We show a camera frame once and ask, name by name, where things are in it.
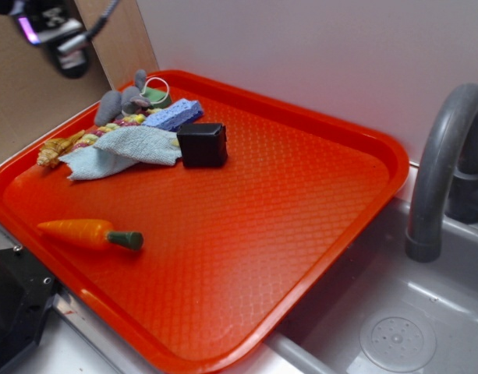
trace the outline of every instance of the drain cover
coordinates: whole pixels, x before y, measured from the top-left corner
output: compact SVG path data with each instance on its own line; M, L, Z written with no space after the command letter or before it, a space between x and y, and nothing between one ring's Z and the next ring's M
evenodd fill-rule
M363 324L360 344L377 366L390 372L413 372L432 359L436 337L420 314L407 309L384 309Z

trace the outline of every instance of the sink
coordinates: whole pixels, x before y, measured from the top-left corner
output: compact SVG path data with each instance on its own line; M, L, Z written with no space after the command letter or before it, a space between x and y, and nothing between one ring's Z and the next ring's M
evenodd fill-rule
M408 213L393 199L267 344L304 372L478 374L478 228L445 218L440 258L418 263Z

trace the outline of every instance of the orange carrot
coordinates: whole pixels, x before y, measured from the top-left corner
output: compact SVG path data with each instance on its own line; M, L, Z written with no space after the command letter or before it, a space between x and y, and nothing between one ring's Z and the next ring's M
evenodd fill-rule
M143 245L141 233L137 231L114 231L112 223L106 220L49 221L39 224L37 228L58 240L98 251L108 249L112 244L137 251Z

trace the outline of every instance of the gray plush mouse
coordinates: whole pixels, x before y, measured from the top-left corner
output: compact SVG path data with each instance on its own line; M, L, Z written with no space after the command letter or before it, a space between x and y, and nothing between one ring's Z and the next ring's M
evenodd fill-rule
M140 69L135 73L134 86L129 86L122 92L110 90L105 93L100 99L94 119L95 125L103 126L114 119L133 115L139 109L150 108L150 100L140 94L145 88L146 81L147 73Z

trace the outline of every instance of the white ring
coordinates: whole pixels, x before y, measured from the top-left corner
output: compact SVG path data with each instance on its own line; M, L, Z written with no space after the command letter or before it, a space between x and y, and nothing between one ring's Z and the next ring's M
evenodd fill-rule
M166 86L166 95L164 95L163 98L161 98L159 101L154 101L154 102L150 102L152 105L154 104L160 104L162 102L164 102L164 100L166 100L169 96L169 85L168 85L168 82L166 82L165 80L163 80L162 78L159 78L158 76L153 76L152 78L148 79L146 82L145 82L145 86L143 87L143 90L142 92L140 92L140 96L142 97L145 97L144 94L145 94L145 90L147 89L147 85L148 83L151 81L151 80L160 80L161 82L163 82L163 84Z

